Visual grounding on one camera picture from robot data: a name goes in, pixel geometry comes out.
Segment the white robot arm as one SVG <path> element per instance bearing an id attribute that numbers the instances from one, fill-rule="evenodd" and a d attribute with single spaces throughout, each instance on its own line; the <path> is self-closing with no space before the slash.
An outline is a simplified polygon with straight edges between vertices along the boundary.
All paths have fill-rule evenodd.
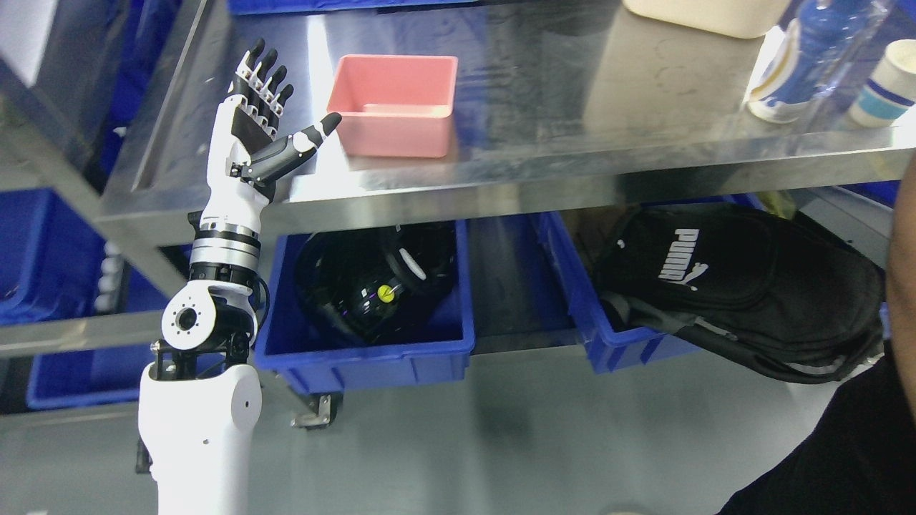
<path id="1" fill-rule="evenodd" d="M 190 214 L 187 282 L 163 310 L 141 375 L 140 437 L 160 514 L 248 511 L 250 456 L 263 397 L 248 364 L 259 325 L 259 215 Z"/>

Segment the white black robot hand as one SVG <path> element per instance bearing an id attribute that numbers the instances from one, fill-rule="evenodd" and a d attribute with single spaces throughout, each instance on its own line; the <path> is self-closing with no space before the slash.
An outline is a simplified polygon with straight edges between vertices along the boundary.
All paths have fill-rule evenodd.
<path id="1" fill-rule="evenodd" d="M 325 114 L 310 127 L 279 136 L 279 121 L 294 92 L 278 50 L 256 39 L 236 65 L 210 133 L 206 169 L 208 202 L 196 222 L 199 231 L 259 234 L 262 211 L 272 203 L 277 182 L 307 163 L 341 123 Z"/>

